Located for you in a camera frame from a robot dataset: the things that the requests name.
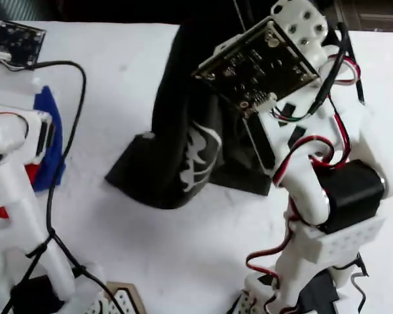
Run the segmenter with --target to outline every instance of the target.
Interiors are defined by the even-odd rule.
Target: blue fabric
[[[33,105],[35,110],[45,111],[52,116],[52,121],[55,125],[54,140],[51,146],[47,149],[47,153],[38,169],[35,182],[33,183],[33,190],[40,192],[48,190],[51,185],[52,177],[58,166],[58,162],[62,157],[62,145],[63,145],[63,134],[62,134],[62,123],[60,113],[58,112],[57,104],[52,96],[51,90],[48,86],[42,89],[40,94],[35,96],[35,104]],[[57,184],[60,184],[61,177],[64,173],[66,165],[63,166],[60,175],[57,180]]]

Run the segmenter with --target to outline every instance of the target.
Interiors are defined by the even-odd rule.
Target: black cloth
[[[268,16],[276,1],[261,2],[250,14],[245,0],[238,0],[247,27]],[[184,205],[210,177],[216,184],[267,195],[271,180],[260,168],[240,115],[191,77],[216,46],[237,33],[242,26],[233,0],[181,25],[154,104],[154,137],[134,138],[107,174],[110,184],[162,209]]]

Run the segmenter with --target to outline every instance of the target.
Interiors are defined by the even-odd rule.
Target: white table surface
[[[185,207],[163,211],[131,200],[103,179],[133,136],[150,127],[177,27],[28,24],[48,31],[41,61],[73,60],[88,75],[83,115],[54,198],[53,222],[61,238],[82,260],[98,261],[109,280],[135,284],[149,314],[225,313],[250,273],[246,255],[282,239],[285,191],[272,189],[264,198],[208,184]],[[351,36],[382,149],[393,160],[393,33]],[[59,101],[67,135],[80,75],[70,67],[38,73]],[[339,96],[354,101],[352,94]],[[45,195],[39,199],[45,208]],[[371,275],[359,280],[368,296],[363,314],[393,313],[393,198],[380,212],[387,222],[378,240],[362,249]],[[345,292],[360,301],[350,285]]]

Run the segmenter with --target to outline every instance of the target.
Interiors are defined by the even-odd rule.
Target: white robot
[[[52,137],[52,119],[48,113],[21,108],[33,106],[35,93],[41,90],[34,71],[12,73],[0,64],[0,208],[8,219],[0,219],[0,310],[10,299],[10,278],[5,263],[9,249],[24,254],[34,251],[48,239],[45,209],[39,207],[25,165],[40,164],[47,142]],[[54,240],[50,240],[39,260],[60,300],[67,303],[58,313],[86,313],[101,288],[86,277],[75,280],[71,266]],[[101,267],[87,266],[101,281]]]
[[[289,193],[286,238],[248,256],[246,265],[256,272],[230,314],[354,314],[363,305],[337,289],[350,277],[357,287],[355,278],[367,275],[359,250],[383,225],[377,209],[393,195],[393,169],[364,100],[331,98],[331,85],[356,84],[360,69],[338,46],[322,46],[327,35],[326,19],[308,0],[279,0],[270,17],[219,45],[194,73],[242,112],[264,172]],[[344,31],[343,41],[349,50]],[[347,69],[354,77],[334,77],[320,98],[338,60],[335,77]],[[271,78],[273,71],[288,75]],[[292,79],[295,84],[280,89]],[[343,151],[339,159],[336,150]],[[252,264],[277,253],[269,269]],[[356,266],[362,272],[351,276]]]

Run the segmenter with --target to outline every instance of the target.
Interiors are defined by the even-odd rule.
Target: circuit board
[[[35,65],[45,33],[43,29],[0,21],[0,60],[15,67]]]
[[[319,76],[279,25],[267,18],[194,73],[243,113],[290,95]]]

